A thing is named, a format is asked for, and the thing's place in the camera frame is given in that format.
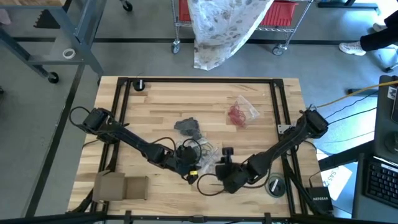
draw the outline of keyboard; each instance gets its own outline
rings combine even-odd
[[[378,160],[366,165],[364,194],[379,202],[398,208],[398,169]]]

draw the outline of yellow cable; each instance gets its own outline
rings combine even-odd
[[[372,88],[374,88],[374,87],[386,86],[386,85],[393,85],[393,84],[398,84],[398,81],[392,81],[392,82],[380,83],[380,84],[373,85],[373,86],[368,86],[368,87],[363,88],[363,89],[361,89],[361,90],[358,90],[358,91],[355,91],[355,92],[350,93],[350,94],[348,94],[348,95],[345,95],[345,96],[343,96],[343,97],[341,97],[341,98],[339,98],[339,99],[337,99],[337,100],[334,100],[334,101],[332,101],[332,102],[330,102],[330,103],[325,103],[324,105],[317,106],[317,108],[322,108],[322,107],[324,107],[324,106],[329,106],[329,105],[331,105],[331,104],[333,104],[333,103],[336,103],[337,101],[343,100],[343,99],[345,99],[345,98],[347,98],[347,97],[350,97],[350,96],[353,96],[353,95],[357,95],[358,93],[362,93],[363,91],[368,90],[368,89],[372,89]]]

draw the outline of red bin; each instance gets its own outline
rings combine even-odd
[[[294,8],[298,3],[290,1],[274,1],[268,9],[260,25],[290,26],[292,25]],[[191,21],[187,0],[179,0],[180,21]]]

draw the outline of white fabric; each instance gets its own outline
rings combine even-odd
[[[274,0],[188,0],[195,33],[195,68],[210,70],[234,55]]]

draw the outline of caster wheel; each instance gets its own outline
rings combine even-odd
[[[180,44],[172,44],[173,54],[177,54],[180,51]]]
[[[284,54],[284,51],[279,47],[274,47],[272,49],[272,53],[276,56],[281,56],[282,54]]]
[[[132,11],[132,4],[128,1],[126,1],[126,5],[123,4],[123,9],[126,10],[127,12]]]
[[[58,74],[57,74],[57,73],[55,73],[55,72],[50,72],[50,75],[49,75],[49,77],[47,78],[47,80],[48,80],[50,83],[56,84],[56,83],[58,83],[58,81],[60,80],[60,78],[58,77]]]
[[[391,72],[393,72],[393,71],[394,71],[394,69],[392,69],[392,68],[390,68],[390,67],[384,69],[384,72],[386,72],[386,73],[391,73]]]

